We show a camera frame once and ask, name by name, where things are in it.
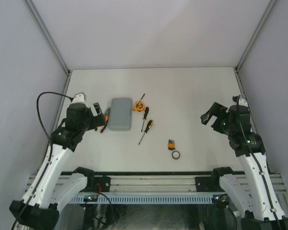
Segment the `grey plastic tool case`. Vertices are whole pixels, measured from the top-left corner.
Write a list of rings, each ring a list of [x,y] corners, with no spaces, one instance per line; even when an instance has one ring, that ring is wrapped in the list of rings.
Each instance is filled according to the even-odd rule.
[[[111,131],[129,131],[132,126],[132,99],[113,98],[110,108],[109,129]]]

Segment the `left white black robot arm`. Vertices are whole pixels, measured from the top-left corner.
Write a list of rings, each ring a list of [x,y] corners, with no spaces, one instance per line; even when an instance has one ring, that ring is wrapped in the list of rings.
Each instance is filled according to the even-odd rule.
[[[57,180],[68,159],[74,154],[86,131],[105,124],[99,103],[94,104],[96,115],[85,103],[71,103],[66,118],[51,134],[50,147],[33,183],[20,201],[14,200],[9,210],[15,222],[35,230],[55,228],[60,213],[75,195],[92,191],[96,185],[93,170],[78,167],[70,180],[55,190]]]

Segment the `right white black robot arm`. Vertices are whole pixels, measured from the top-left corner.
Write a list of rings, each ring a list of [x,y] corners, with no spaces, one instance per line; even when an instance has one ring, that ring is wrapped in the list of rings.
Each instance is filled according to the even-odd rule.
[[[234,97],[227,108],[217,102],[201,115],[207,125],[215,116],[212,129],[228,137],[229,145],[243,167],[249,192],[239,184],[230,167],[212,171],[211,186],[224,191],[241,216],[243,230],[288,230],[288,217],[276,196],[267,167],[265,147],[259,134],[251,126],[251,113],[246,100]]]

